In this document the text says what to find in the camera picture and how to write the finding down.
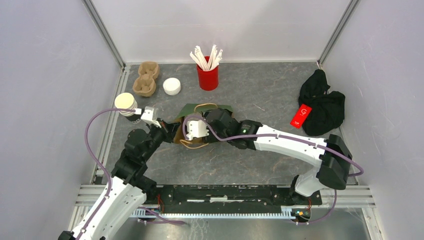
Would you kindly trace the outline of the stack of paper cups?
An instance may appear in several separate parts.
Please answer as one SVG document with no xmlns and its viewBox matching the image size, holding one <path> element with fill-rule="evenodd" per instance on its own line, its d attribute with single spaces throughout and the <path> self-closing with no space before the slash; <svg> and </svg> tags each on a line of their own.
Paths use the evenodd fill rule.
<svg viewBox="0 0 424 240">
<path fill-rule="evenodd" d="M 135 110 L 138 108 L 138 103 L 131 93 L 123 92 L 115 98 L 114 106 L 117 109 Z M 141 121 L 141 115 L 135 112 L 120 110 L 119 113 L 134 124 Z"/>
</svg>

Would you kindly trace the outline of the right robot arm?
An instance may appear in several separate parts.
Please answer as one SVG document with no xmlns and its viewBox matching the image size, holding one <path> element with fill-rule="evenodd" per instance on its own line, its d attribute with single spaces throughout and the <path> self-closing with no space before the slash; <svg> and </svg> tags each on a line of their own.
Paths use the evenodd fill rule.
<svg viewBox="0 0 424 240">
<path fill-rule="evenodd" d="M 210 142 L 227 142 L 241 150 L 274 152 L 310 164 L 312 169 L 297 176 L 288 191 L 293 203 L 302 204 L 323 188 L 346 189 L 352 154 L 340 136 L 299 136 L 253 120 L 237 121 L 222 108 L 210 110 L 204 117 Z"/>
</svg>

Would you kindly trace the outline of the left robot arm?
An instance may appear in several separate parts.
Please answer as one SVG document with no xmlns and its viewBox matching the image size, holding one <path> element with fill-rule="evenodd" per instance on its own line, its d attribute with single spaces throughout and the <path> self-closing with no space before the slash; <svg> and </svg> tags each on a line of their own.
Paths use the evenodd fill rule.
<svg viewBox="0 0 424 240">
<path fill-rule="evenodd" d="M 118 161 L 111 172 L 111 182 L 88 214 L 71 231 L 63 231 L 60 240 L 111 240 L 130 215 L 143 203 L 157 198 L 156 182 L 146 177 L 147 161 L 162 143 L 172 143 L 179 123 L 159 121 L 149 131 L 129 132 Z"/>
</svg>

